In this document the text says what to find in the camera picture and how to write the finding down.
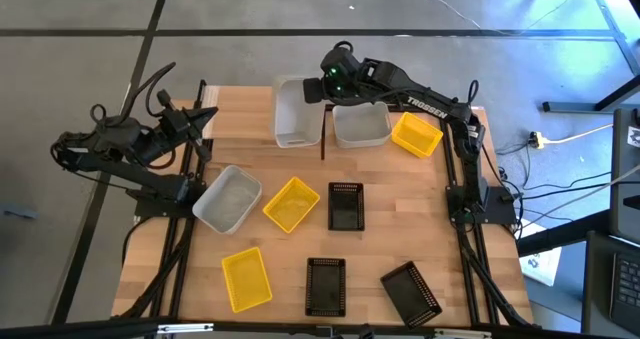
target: black mesh tray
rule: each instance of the black mesh tray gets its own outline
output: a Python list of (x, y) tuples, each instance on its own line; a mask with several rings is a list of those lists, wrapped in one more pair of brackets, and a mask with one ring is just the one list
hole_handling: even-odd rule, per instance
[(383, 276), (380, 281), (407, 328), (418, 327), (442, 313), (412, 261)]
[(347, 312), (345, 282), (344, 259), (309, 258), (305, 314), (345, 316)]
[(364, 230), (361, 183), (329, 183), (329, 230)]

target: yellow plastic tray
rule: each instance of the yellow plastic tray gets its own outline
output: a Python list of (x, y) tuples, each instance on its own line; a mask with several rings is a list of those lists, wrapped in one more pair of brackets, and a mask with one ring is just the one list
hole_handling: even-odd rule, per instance
[(320, 195), (293, 177), (269, 201), (262, 212), (289, 234), (320, 200)]
[(257, 247), (222, 259), (222, 270), (234, 313), (266, 303), (273, 297)]
[(391, 140), (418, 158), (430, 156), (442, 139), (442, 132), (416, 115), (405, 112), (393, 127)]

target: wooden tabletop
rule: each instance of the wooden tabletop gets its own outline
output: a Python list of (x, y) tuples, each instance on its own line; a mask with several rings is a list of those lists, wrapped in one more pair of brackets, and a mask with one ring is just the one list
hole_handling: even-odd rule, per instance
[[(418, 159), (391, 141), (379, 147), (340, 149), (335, 143), (331, 113), (327, 113), (323, 161), (319, 144), (294, 149), (276, 145), (269, 132), (271, 88), (208, 87), (203, 106), (216, 104), (220, 110), (204, 133), (205, 137), (215, 138), (205, 180), (213, 182), (223, 168), (235, 164), (262, 183), (263, 196), (233, 235), (218, 234), (196, 221), (180, 303), (181, 319), (403, 325), (380, 277), (412, 260), (443, 309), (426, 325), (470, 324), (460, 252), (447, 215), (444, 188), (448, 179), (442, 144), (426, 159)], [(475, 112), (488, 127), (484, 110)], [(435, 118), (421, 116), (437, 126)], [(391, 114), (392, 124), (399, 117), (400, 114)], [(484, 143), (495, 162), (489, 130)], [(176, 163), (168, 170), (177, 172), (178, 167)], [(491, 185), (498, 185), (484, 158), (482, 170)], [(461, 179), (459, 167), (457, 173)], [(321, 198), (300, 225), (286, 234), (262, 213), (262, 208), (292, 176), (302, 179)], [(327, 190), (332, 181), (364, 184), (364, 232), (327, 230)], [(132, 236), (113, 314), (128, 309), (156, 274), (166, 228), (167, 219), (157, 218)], [(496, 284), (518, 313), (531, 321), (513, 238), (500, 226), (483, 225), (483, 229)], [(262, 252), (273, 300), (234, 314), (221, 260), (256, 246)], [(346, 317), (305, 316), (306, 265), (310, 257), (346, 259)], [(172, 278), (168, 283), (162, 313), (168, 311)], [(475, 288), (481, 320), (488, 322), (477, 278)]]

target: white plastic tray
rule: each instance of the white plastic tray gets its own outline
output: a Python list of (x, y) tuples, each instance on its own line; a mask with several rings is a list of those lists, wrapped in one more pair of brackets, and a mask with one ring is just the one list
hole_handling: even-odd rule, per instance
[(278, 77), (273, 85), (271, 129), (281, 148), (314, 145), (322, 136), (325, 103), (304, 101), (303, 78)]
[(229, 165), (193, 205), (193, 215), (221, 234), (233, 234), (262, 196), (262, 184)]
[(383, 102), (335, 106), (333, 127), (340, 148), (382, 145), (391, 136), (389, 108)]

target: gray floor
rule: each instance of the gray floor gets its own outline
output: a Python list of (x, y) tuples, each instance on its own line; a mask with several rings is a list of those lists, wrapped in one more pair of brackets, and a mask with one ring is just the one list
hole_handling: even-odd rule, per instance
[[(563, 0), (446, 0), (483, 28), (524, 29)], [(607, 0), (636, 52), (638, 19), (625, 0)], [(0, 0), (0, 29), (147, 27), (155, 0)], [(193, 28), (416, 28), (470, 29), (441, 3), (429, 0), (167, 0), (162, 29)], [(569, 0), (534, 29), (607, 29), (594, 0)], [(193, 98), (198, 80), (223, 85), (270, 85), (282, 74), (318, 75), (319, 61), (337, 37), (157, 38), (145, 77), (162, 65), (178, 66), (161, 85)], [(416, 80), (464, 98), (480, 81), (476, 105), (487, 108), (496, 148), (520, 143), (532, 130), (562, 138), (611, 122), (610, 116), (543, 114), (546, 100), (599, 100), (632, 77), (615, 42), (603, 39), (346, 38), (359, 58), (390, 60)], [(0, 38), (0, 202), (37, 210), (40, 217), (0, 218), (0, 327), (46, 323), (68, 264), (92, 183), (62, 172), (48, 154), (63, 131), (91, 127), (88, 110), (102, 103), (119, 110), (141, 38)], [(139, 107), (135, 111), (143, 113)], [(530, 185), (569, 183), (606, 172), (611, 131), (531, 151)], [(524, 152), (501, 157), (522, 183)], [(572, 194), (527, 203), (544, 211)], [(118, 277), (120, 246), (131, 226), (133, 202), (110, 189), (100, 215), (71, 321), (109, 316)], [(599, 194), (555, 213), (579, 218), (608, 205)], [(537, 215), (527, 214), (535, 219)], [(544, 226), (558, 221), (542, 220)], [(579, 320), (584, 249), (563, 254), (558, 286), (567, 296), (564, 315)], [(547, 305), (554, 292), (528, 283), (533, 301)], [(575, 320), (534, 306), (536, 320), (573, 331)], [(251, 335), (218, 334), (227, 338)]]

